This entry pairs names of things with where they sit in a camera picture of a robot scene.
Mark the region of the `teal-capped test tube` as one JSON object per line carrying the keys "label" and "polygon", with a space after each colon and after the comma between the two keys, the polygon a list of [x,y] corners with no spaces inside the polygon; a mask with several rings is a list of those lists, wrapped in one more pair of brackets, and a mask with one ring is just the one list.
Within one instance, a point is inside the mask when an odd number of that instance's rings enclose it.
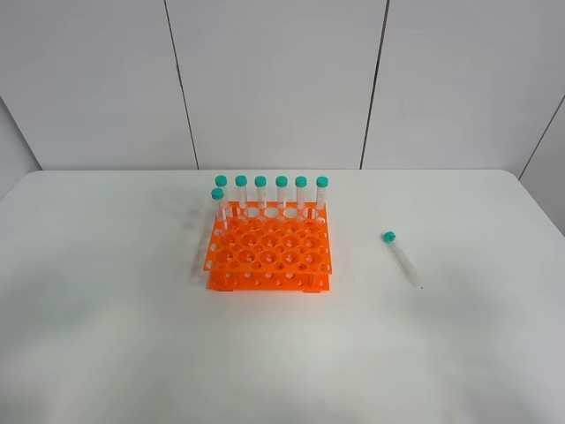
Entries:
{"label": "teal-capped test tube", "polygon": [[408,256],[405,254],[404,250],[401,248],[396,234],[393,231],[385,231],[381,235],[381,239],[393,256],[396,264],[398,265],[406,280],[412,286],[422,289],[418,273],[409,260]]}

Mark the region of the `rack tube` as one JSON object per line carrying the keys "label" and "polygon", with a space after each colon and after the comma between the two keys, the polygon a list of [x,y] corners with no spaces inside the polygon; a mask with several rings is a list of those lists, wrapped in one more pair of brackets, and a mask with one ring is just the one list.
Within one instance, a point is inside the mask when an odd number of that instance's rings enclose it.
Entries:
{"label": "rack tube", "polygon": [[227,192],[226,192],[227,184],[228,184],[228,179],[225,175],[217,175],[215,177],[216,188],[214,189],[214,199],[218,201],[223,211],[225,211],[226,208],[229,206]]}
{"label": "rack tube", "polygon": [[277,207],[279,209],[286,208],[286,189],[288,186],[288,179],[281,175],[275,179],[275,184],[277,188]]}
{"label": "rack tube", "polygon": [[319,176],[316,179],[316,209],[323,210],[326,206],[326,191],[328,188],[328,178],[325,176]]}
{"label": "rack tube", "polygon": [[241,209],[247,209],[247,178],[245,175],[238,175],[235,178],[237,187],[238,205]]}
{"label": "rack tube", "polygon": [[307,186],[307,178],[304,176],[296,177],[295,186],[297,193],[297,209],[301,211],[305,208],[305,189]]}
{"label": "rack tube", "polygon": [[267,200],[266,200],[267,179],[264,176],[257,176],[254,179],[254,184],[257,192],[258,206],[260,209],[265,209],[267,207]]}

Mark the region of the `orange test tube rack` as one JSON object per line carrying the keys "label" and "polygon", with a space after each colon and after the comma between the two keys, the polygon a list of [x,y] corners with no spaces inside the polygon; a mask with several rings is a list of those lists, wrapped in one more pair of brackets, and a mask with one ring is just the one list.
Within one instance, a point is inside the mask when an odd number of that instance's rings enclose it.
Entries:
{"label": "orange test tube rack", "polygon": [[207,288],[219,292],[327,292],[332,274],[328,213],[308,201],[246,209],[230,201],[226,218],[215,217],[203,270]]}

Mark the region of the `rack tube second row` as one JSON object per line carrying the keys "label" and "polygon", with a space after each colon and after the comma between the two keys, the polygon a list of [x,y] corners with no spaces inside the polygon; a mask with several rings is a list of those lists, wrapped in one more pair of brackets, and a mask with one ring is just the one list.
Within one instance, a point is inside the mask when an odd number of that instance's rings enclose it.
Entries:
{"label": "rack tube second row", "polygon": [[220,187],[216,187],[211,191],[212,199],[217,203],[216,205],[216,219],[221,224],[224,230],[228,229],[228,220],[226,215],[226,198],[224,191]]}

